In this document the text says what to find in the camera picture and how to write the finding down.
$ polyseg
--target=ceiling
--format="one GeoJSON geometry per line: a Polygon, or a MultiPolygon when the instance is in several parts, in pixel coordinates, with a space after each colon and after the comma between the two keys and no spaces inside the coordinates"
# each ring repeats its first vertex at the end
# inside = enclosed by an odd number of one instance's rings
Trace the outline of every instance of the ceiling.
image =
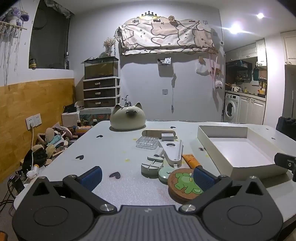
{"type": "MultiPolygon", "coordinates": [[[[138,0],[55,0],[74,14],[83,13],[111,4],[133,2],[138,0]]],[[[244,33],[231,34],[227,29],[224,33],[224,51],[230,51],[264,37],[289,30],[296,30],[296,17],[276,0],[174,0],[191,2],[216,7],[220,10],[222,27],[230,28],[239,22],[244,33]],[[263,19],[256,15],[262,12],[263,19]]]]}

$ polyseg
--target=light fixture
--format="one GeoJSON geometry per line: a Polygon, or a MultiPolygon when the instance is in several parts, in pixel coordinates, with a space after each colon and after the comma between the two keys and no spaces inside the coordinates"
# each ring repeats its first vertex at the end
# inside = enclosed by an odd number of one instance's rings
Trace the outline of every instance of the light fixture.
{"type": "Polygon", "coordinates": [[[259,18],[259,19],[264,18],[264,14],[263,14],[263,13],[259,13],[259,14],[257,15],[257,18],[259,18]]]}
{"type": "Polygon", "coordinates": [[[229,28],[229,31],[232,33],[232,34],[237,34],[237,33],[240,33],[242,32],[242,29],[241,27],[239,26],[238,23],[234,23],[231,28],[229,28]]]}

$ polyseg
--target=kitchen cabinet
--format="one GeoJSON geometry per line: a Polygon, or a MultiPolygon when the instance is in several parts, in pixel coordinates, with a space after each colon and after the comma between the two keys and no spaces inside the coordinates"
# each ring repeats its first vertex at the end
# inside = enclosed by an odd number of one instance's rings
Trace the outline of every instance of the kitchen cabinet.
{"type": "Polygon", "coordinates": [[[250,98],[240,96],[238,123],[246,124],[250,98]]]}
{"type": "Polygon", "coordinates": [[[239,48],[239,59],[257,57],[256,43],[239,48]]]}
{"type": "Polygon", "coordinates": [[[225,62],[231,62],[231,61],[235,61],[235,60],[239,60],[239,50],[235,49],[235,50],[231,50],[227,53],[225,53],[225,62]]]}
{"type": "Polygon", "coordinates": [[[240,96],[238,123],[263,124],[265,102],[251,97],[240,96]]]}
{"type": "Polygon", "coordinates": [[[281,33],[285,64],[296,65],[296,31],[281,33]]]}
{"type": "Polygon", "coordinates": [[[264,39],[256,42],[258,66],[267,66],[266,48],[264,39]]]}

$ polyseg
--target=mint green round object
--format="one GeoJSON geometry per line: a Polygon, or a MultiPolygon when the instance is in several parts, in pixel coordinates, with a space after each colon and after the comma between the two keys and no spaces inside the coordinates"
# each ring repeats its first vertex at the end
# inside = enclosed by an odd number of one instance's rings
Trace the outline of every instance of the mint green round object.
{"type": "Polygon", "coordinates": [[[164,183],[168,182],[168,176],[174,171],[173,167],[163,167],[158,172],[158,178],[164,183]]]}

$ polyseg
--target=blue gripper pad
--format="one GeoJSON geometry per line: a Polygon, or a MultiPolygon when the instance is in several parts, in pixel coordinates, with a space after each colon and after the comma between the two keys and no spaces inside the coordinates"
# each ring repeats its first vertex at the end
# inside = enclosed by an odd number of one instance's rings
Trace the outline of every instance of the blue gripper pad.
{"type": "Polygon", "coordinates": [[[102,181],[102,169],[95,166],[76,179],[86,189],[92,191],[102,181]]]}
{"type": "Polygon", "coordinates": [[[218,182],[218,178],[203,169],[202,166],[194,168],[193,180],[203,191],[208,190],[218,182]]]}

